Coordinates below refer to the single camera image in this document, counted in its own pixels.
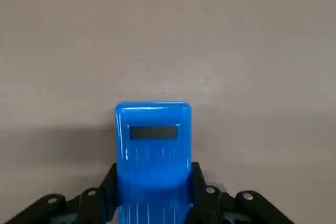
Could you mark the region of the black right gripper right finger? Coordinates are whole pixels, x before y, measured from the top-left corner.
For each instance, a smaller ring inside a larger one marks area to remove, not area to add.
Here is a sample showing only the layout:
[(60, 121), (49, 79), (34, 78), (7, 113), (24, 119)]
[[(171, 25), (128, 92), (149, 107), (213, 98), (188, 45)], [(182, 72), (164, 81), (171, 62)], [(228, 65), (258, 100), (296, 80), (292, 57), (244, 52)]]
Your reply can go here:
[(207, 184), (198, 162), (192, 163), (192, 207), (188, 223), (221, 224), (293, 224), (262, 194), (243, 190), (231, 196), (214, 185)]

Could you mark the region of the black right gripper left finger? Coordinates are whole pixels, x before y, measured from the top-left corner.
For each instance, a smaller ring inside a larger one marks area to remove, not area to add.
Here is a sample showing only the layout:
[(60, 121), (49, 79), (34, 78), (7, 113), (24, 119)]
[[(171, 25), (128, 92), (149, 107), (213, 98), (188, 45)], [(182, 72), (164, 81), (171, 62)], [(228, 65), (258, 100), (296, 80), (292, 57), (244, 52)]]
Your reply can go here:
[(98, 187), (90, 187), (72, 199), (47, 194), (6, 223), (108, 223), (118, 208), (118, 176), (114, 163)]

